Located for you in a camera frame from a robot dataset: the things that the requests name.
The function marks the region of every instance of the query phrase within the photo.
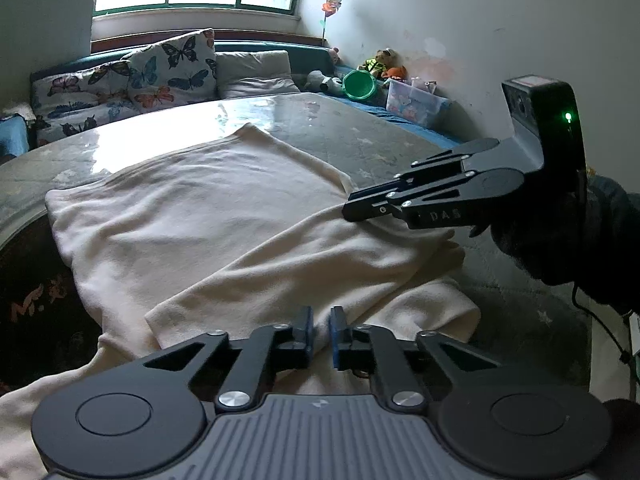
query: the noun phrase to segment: green bowl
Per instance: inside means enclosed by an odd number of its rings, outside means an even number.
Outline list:
[[[342,88],[353,101],[365,101],[376,92],[376,79],[366,70],[353,70],[342,80]]]

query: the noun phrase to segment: plastic storage box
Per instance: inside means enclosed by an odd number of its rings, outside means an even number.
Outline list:
[[[386,99],[386,111],[431,129],[442,120],[451,103],[450,99],[392,79]]]

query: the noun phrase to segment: green window frame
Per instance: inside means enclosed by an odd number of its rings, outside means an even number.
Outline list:
[[[105,14],[116,14],[118,12],[127,12],[129,10],[148,10],[148,9],[183,9],[186,7],[197,7],[200,9],[244,9],[244,10],[261,10],[263,12],[276,12],[278,14],[293,15],[296,9],[298,0],[291,0],[289,9],[279,9],[277,7],[264,7],[256,5],[243,4],[242,0],[236,0],[234,4],[202,4],[202,3],[184,3],[184,4],[170,4],[169,0],[164,0],[163,4],[148,4],[138,5],[130,7],[117,7],[114,9],[95,10],[94,3],[94,16],[104,16]]]

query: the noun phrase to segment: window sill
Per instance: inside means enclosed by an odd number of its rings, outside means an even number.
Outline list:
[[[126,10],[94,16],[92,41],[186,28],[235,28],[294,33],[299,16],[264,10],[224,7],[171,7],[166,9]]]

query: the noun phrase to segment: camera lens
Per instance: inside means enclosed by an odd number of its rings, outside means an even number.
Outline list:
[[[524,116],[527,115],[527,107],[524,105],[524,101],[522,100],[522,96],[521,95],[518,96],[518,110]]]

